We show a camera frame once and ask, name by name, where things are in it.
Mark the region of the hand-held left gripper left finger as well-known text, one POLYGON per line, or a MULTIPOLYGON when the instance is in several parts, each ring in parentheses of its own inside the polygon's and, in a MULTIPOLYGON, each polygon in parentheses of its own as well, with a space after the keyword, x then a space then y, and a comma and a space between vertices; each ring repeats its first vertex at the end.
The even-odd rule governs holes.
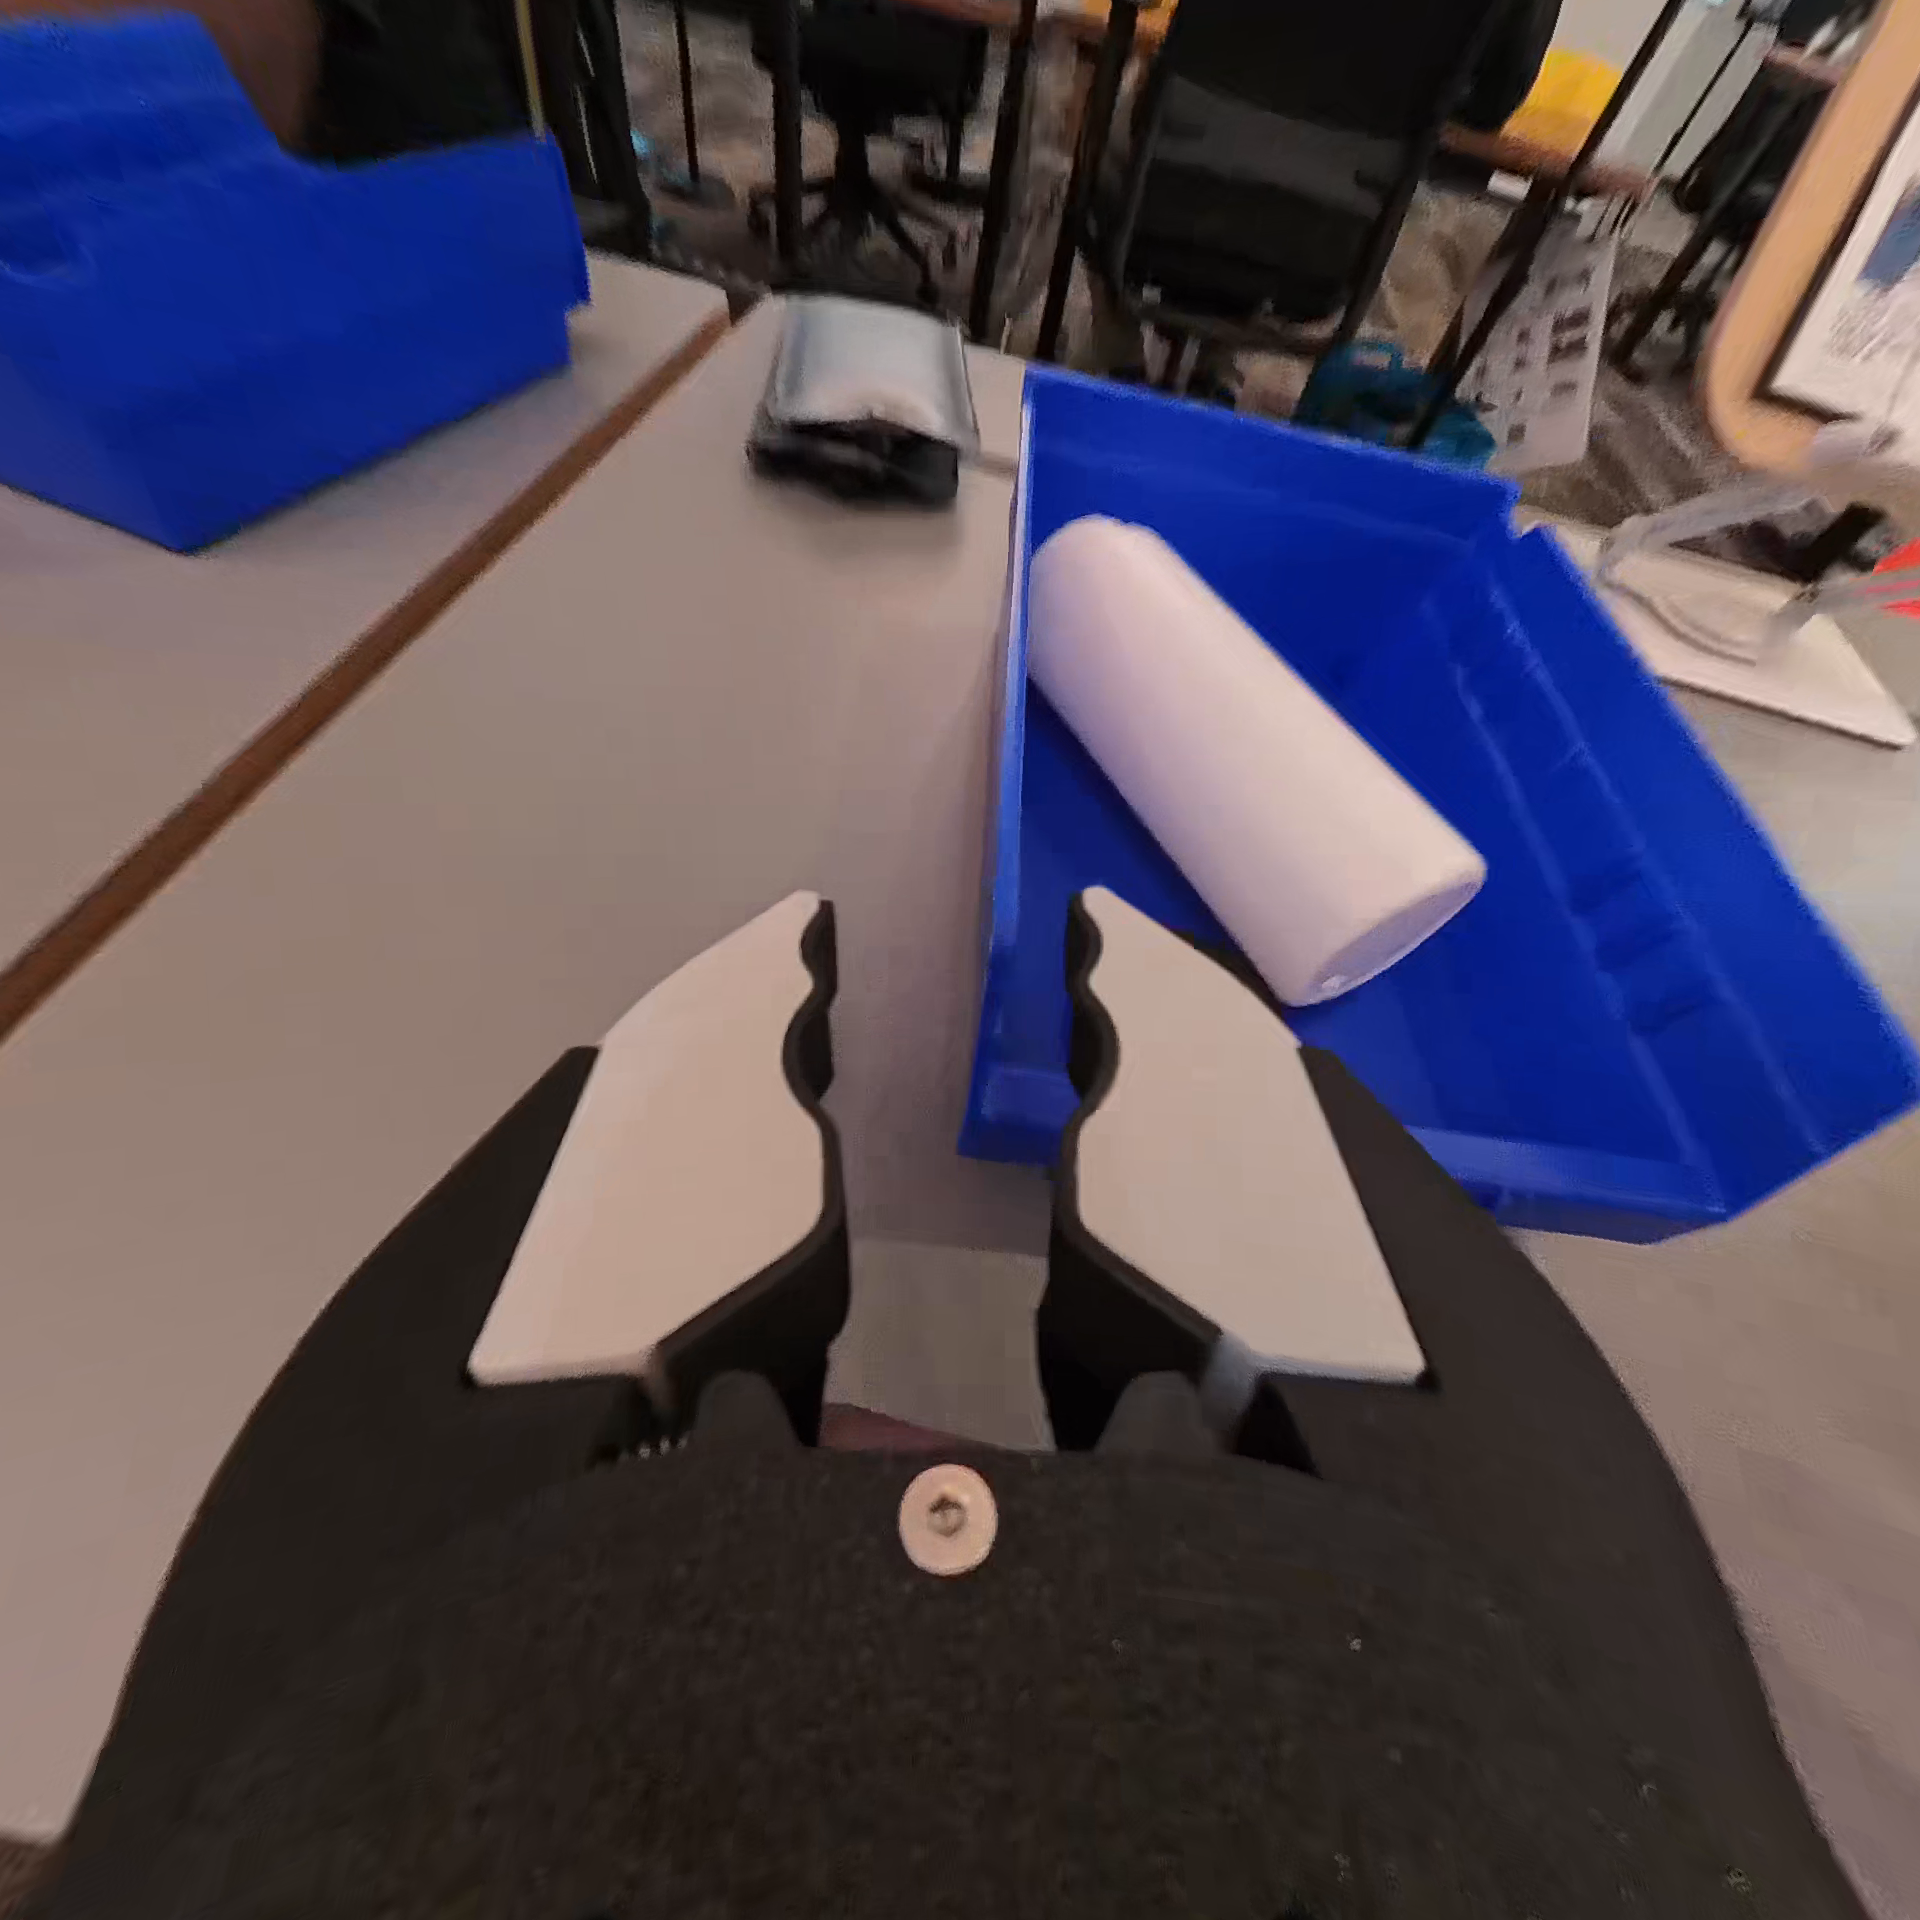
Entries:
POLYGON ((627 1378, 665 1431, 752 1373, 812 1434, 849 1316, 833 903, 792 893, 601 1037, 466 1373, 627 1378))

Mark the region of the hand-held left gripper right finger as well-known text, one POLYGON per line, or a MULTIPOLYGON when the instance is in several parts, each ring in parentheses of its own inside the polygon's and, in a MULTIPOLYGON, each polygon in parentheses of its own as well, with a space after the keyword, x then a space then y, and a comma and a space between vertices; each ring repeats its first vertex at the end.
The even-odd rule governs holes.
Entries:
POLYGON ((1304 1453, 1295 1378, 1416 1387, 1429 1358, 1279 1007, 1097 885, 1066 926, 1071 1078, 1037 1308, 1052 1439, 1092 1451, 1172 1375, 1232 1453, 1304 1453))

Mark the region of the white plastic bottle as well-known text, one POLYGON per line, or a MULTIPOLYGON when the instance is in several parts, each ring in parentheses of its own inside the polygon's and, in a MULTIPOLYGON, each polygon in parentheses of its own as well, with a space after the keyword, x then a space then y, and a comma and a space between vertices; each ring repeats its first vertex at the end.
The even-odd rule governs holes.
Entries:
POLYGON ((1026 669, 1287 1006, 1451 923, 1488 867, 1157 532, 1073 518, 1036 550, 1026 669))

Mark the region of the blue plastic bin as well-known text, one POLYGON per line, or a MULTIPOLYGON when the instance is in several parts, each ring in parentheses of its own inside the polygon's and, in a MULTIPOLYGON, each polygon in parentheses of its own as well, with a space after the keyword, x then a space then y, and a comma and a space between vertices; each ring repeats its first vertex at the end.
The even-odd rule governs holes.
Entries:
POLYGON ((185 13, 3 54, 7 490, 194 553, 569 365, 551 138, 300 158, 185 13))
POLYGON ((1565 550, 1516 530, 1516 495, 1026 373, 965 1156, 1059 1156, 1073 897, 1106 885, 1232 946, 1029 685, 1025 579, 1084 516, 1163 538, 1484 854, 1451 923, 1291 1021, 1507 1227, 1697 1233, 1916 1107, 1897 1018, 1565 550))

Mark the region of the blue bag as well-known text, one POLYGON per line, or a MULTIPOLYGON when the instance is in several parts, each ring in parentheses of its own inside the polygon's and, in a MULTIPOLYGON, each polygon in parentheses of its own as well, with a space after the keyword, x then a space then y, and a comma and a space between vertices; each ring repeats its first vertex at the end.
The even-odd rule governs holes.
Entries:
POLYGON ((1473 405, 1455 399, 1419 446, 1413 428, 1429 402, 1429 375, 1394 342, 1356 341, 1330 349, 1311 373, 1291 420, 1299 428, 1379 449, 1416 451, 1437 463, 1484 470, 1497 439, 1473 405))

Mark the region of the grey zip pouch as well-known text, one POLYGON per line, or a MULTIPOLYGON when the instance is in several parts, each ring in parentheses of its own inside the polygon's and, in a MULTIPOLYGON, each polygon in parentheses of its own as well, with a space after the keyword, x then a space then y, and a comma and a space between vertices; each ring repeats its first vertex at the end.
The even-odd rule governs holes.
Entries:
POLYGON ((781 300, 749 469, 849 502, 941 511, 980 453, 965 334, 845 295, 781 300))

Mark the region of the hanging paper sign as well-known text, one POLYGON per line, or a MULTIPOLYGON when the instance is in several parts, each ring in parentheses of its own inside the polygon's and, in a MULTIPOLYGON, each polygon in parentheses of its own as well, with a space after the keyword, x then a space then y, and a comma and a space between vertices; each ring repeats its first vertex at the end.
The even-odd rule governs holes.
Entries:
POLYGON ((1464 375, 1456 396, 1492 439, 1492 473, 1523 478, 1586 454, 1616 253, 1613 235, 1556 220, 1464 375))

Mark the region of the black office chair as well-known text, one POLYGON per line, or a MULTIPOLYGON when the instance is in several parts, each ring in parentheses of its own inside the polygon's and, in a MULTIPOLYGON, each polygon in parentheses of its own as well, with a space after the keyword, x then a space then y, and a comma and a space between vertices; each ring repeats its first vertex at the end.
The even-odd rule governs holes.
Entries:
POLYGON ((773 241, 779 271, 855 285, 858 259, 880 235, 912 275, 912 306, 941 309, 941 275, 899 193, 877 180, 874 142, 903 123, 941 132, 944 171, 931 193, 955 202, 993 34, 980 5, 754 5, 752 60, 773 84, 776 175, 752 193, 747 214, 773 241))
POLYGON ((1146 380, 1146 309, 1316 329, 1379 287, 1442 129, 1497 132, 1559 3, 1179 5, 1115 106, 1090 370, 1146 380))

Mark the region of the printed instruction sheet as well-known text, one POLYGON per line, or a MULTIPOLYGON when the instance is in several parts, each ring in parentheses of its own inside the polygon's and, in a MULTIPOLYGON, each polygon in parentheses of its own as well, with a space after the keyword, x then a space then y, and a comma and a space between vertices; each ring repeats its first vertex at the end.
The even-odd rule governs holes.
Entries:
POLYGON ((1917 433, 1917 130, 1911 121, 1816 277, 1767 396, 1821 419, 1917 433))

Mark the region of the stack of yellow bins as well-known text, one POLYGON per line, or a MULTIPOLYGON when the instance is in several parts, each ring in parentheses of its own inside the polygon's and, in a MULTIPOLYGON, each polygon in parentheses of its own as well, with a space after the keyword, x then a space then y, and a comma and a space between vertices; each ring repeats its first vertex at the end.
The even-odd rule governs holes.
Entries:
POLYGON ((1541 142, 1571 149, 1593 132, 1624 77, 1619 65, 1554 46, 1516 118, 1528 118, 1541 142))

